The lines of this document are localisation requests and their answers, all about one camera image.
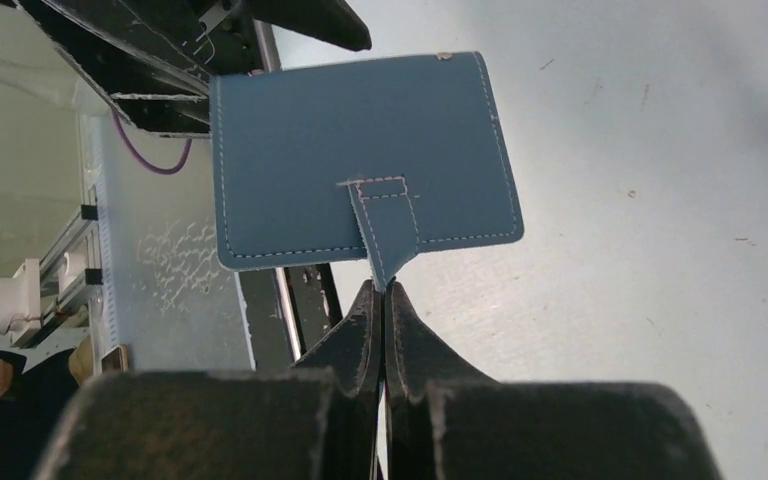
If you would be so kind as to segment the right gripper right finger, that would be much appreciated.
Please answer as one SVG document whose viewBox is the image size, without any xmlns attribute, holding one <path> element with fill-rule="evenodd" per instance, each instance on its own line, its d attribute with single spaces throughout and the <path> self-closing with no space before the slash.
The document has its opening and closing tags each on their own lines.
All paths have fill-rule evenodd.
<svg viewBox="0 0 768 480">
<path fill-rule="evenodd" d="M 689 405 L 652 382 L 502 382 L 383 299 L 393 479 L 717 479 Z"/>
</svg>

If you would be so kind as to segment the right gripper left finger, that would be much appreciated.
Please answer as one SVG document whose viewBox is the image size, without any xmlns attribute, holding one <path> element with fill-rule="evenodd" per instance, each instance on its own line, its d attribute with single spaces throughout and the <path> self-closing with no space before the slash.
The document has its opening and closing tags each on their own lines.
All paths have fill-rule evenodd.
<svg viewBox="0 0 768 480">
<path fill-rule="evenodd" d="M 274 372 L 119 372 L 64 411 L 38 479 L 376 479 L 381 294 Z"/>
</svg>

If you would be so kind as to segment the blue leather card holder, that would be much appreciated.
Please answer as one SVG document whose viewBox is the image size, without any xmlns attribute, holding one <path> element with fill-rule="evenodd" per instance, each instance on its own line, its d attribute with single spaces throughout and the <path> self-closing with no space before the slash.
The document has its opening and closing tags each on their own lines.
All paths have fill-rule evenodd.
<svg viewBox="0 0 768 480">
<path fill-rule="evenodd" d="M 478 52 L 217 76 L 209 99 L 229 270 L 364 259 L 385 291 L 420 254 L 523 237 Z"/>
</svg>

